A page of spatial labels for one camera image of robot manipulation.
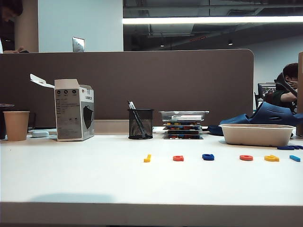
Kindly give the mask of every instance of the mask box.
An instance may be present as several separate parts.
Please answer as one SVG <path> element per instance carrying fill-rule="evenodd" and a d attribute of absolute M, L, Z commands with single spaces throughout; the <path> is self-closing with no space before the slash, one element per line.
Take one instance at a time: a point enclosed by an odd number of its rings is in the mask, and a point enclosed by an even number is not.
<path fill-rule="evenodd" d="M 55 86 L 31 74 L 31 81 L 54 89 L 58 141 L 81 141 L 94 135 L 94 90 L 76 79 L 57 79 Z"/>

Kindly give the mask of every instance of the brown paper cup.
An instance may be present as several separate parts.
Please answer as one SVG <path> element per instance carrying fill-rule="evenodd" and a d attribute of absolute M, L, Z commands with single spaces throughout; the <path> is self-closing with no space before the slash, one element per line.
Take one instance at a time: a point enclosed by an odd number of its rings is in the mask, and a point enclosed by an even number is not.
<path fill-rule="evenodd" d="M 29 111 L 3 111 L 8 141 L 27 139 Z"/>

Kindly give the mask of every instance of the white pillar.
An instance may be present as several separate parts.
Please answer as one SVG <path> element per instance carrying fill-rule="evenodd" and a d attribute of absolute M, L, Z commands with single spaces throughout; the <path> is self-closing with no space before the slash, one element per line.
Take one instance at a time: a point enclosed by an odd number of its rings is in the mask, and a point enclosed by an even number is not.
<path fill-rule="evenodd" d="M 15 20 L 15 48 L 38 52 L 38 2 L 23 0 L 23 13 Z"/>

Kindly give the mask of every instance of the pen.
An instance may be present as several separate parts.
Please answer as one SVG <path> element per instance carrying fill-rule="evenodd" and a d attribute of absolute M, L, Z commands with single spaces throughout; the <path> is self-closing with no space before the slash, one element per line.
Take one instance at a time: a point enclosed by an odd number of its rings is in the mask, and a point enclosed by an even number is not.
<path fill-rule="evenodd" d="M 136 122 L 137 122 L 137 125 L 139 126 L 140 132 L 141 132 L 141 134 L 142 134 L 142 138 L 145 138 L 146 135 L 147 135 L 147 133 L 145 132 L 144 126 L 143 126 L 143 124 L 142 124 L 142 121 L 141 121 L 141 119 L 140 119 L 140 117 L 139 117 L 137 111 L 135 110 L 136 107 L 134 106 L 134 103 L 133 103 L 132 101 L 129 101 L 129 100 L 128 100 L 128 106 L 129 106 L 129 108 L 130 108 L 131 110 L 134 110 L 134 117 L 135 117 L 135 120 L 136 120 Z"/>

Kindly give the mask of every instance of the white plastic tray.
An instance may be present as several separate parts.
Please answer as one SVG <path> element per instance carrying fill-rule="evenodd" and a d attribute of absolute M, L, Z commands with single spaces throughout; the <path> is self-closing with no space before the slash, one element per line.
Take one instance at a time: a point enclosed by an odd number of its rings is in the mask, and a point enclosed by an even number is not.
<path fill-rule="evenodd" d="M 159 111 L 162 120 L 167 121 L 203 121 L 209 111 Z"/>
<path fill-rule="evenodd" d="M 234 145 L 286 146 L 294 129 L 277 124 L 222 124 L 225 141 Z"/>

